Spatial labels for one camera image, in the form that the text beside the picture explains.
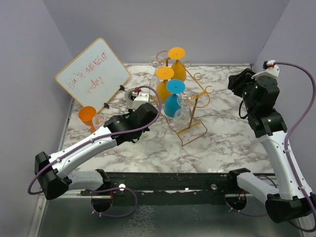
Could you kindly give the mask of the blue goblet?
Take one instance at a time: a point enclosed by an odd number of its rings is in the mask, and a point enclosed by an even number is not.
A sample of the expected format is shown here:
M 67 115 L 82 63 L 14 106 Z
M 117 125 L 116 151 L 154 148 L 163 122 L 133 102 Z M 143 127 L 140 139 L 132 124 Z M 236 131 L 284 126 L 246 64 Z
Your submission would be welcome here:
M 167 90 L 171 93 L 167 97 L 164 104 L 164 113 L 166 116 L 173 118 L 175 112 L 181 108 L 178 103 L 179 94 L 185 91 L 185 84 L 179 79 L 171 79 L 166 86 Z

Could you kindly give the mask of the yellow goblet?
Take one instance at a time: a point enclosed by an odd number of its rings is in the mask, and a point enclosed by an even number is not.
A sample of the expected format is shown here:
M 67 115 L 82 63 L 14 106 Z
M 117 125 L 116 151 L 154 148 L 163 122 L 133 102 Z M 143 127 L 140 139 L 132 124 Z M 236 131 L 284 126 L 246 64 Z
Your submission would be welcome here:
M 174 70 L 170 67 L 163 66 L 157 69 L 156 76 L 162 81 L 157 85 L 156 91 L 164 104 L 171 92 L 167 89 L 168 81 L 174 76 Z
M 185 50 L 181 47 L 174 47 L 169 50 L 168 57 L 175 61 L 171 66 L 172 70 L 174 71 L 172 79 L 179 79 L 183 82 L 186 80 L 186 70 L 183 64 L 180 62 L 180 59 L 182 59 L 185 54 Z

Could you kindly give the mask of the clear wine glass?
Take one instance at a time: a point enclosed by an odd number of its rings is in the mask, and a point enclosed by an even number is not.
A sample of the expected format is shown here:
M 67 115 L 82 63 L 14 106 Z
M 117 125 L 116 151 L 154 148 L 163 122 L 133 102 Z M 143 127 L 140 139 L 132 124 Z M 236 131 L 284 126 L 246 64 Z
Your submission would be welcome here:
M 157 69 L 162 67 L 164 65 L 164 59 L 160 56 L 152 56 L 149 59 L 149 64 L 154 68 L 154 74 L 152 78 L 150 79 L 150 87 L 153 89 L 156 89 L 157 85 L 159 84 L 159 79 L 157 77 Z

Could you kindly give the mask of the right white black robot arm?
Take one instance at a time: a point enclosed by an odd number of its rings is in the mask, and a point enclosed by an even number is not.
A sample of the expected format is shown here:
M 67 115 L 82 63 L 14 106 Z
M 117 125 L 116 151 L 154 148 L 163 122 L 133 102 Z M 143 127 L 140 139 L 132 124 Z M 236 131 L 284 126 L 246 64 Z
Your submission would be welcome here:
M 245 69 L 229 76 L 228 83 L 228 89 L 245 104 L 248 123 L 268 155 L 278 186 L 270 186 L 250 171 L 234 170 L 227 188 L 232 193 L 249 192 L 265 205 L 274 222 L 281 223 L 311 214 L 316 196 L 290 149 L 284 119 L 274 109 L 279 95 L 278 72 L 278 67 L 257 74 Z

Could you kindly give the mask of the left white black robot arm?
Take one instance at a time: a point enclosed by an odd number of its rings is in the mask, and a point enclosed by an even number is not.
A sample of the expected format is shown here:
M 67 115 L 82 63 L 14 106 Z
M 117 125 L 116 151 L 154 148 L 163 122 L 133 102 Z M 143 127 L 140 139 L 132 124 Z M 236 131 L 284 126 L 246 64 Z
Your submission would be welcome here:
M 103 170 L 76 171 L 76 168 L 124 142 L 136 143 L 158 119 L 160 112 L 150 103 L 144 103 L 131 113 L 112 116 L 94 133 L 64 150 L 50 155 L 45 152 L 37 154 L 35 175 L 46 199 L 58 198 L 69 190 L 105 194 L 109 182 Z

